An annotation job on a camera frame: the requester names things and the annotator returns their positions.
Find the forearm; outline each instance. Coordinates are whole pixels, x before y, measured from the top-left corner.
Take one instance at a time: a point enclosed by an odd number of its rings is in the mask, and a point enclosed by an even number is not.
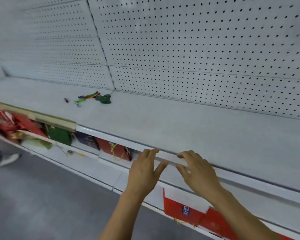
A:
[[[211,203],[240,240],[281,240],[275,232],[245,209],[229,191],[219,190]]]
[[[123,192],[99,240],[131,239],[132,230],[143,199]]]

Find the qr code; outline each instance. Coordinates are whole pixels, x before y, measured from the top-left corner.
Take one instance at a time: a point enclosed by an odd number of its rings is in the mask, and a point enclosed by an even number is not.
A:
[[[190,208],[189,207],[183,205],[181,210],[182,210],[182,214],[187,215],[187,216],[190,215]]]

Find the concrete floor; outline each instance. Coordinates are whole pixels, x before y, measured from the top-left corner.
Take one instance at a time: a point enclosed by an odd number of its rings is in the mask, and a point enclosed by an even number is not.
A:
[[[23,153],[0,168],[0,240],[98,238],[119,195],[2,141],[0,150]],[[210,238],[142,206],[132,239]]]

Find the dark green object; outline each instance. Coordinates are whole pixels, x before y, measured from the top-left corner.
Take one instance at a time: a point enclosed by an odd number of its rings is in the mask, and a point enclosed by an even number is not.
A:
[[[69,131],[52,125],[47,125],[46,133],[51,140],[71,146],[71,135]]]
[[[111,104],[110,98],[110,94],[106,94],[104,96],[96,96],[96,100],[100,101],[102,104]]]

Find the white shoe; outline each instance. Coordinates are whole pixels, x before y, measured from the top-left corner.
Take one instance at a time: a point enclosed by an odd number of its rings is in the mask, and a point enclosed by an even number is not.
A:
[[[13,154],[10,156],[3,156],[3,158],[0,161],[0,167],[3,167],[5,165],[11,164],[15,161],[17,161],[20,158],[21,154]]]

